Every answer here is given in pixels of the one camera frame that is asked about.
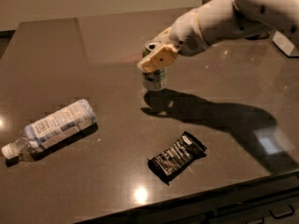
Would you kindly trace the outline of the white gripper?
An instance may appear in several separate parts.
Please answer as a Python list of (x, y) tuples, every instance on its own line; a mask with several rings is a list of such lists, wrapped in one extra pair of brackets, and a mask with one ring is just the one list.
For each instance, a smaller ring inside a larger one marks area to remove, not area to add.
[(144, 45), (143, 57), (137, 67), (143, 73), (151, 73), (173, 64), (178, 53), (194, 56), (208, 48), (200, 30), (198, 9), (192, 9)]

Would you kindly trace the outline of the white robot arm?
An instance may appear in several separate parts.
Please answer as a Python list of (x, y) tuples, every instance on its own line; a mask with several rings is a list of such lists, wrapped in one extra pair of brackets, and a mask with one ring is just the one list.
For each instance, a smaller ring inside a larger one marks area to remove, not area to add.
[(299, 0), (210, 0), (178, 17), (145, 45), (138, 63), (144, 73), (163, 69), (177, 56), (194, 56), (226, 39), (276, 30), (278, 44), (290, 55), (299, 45)]

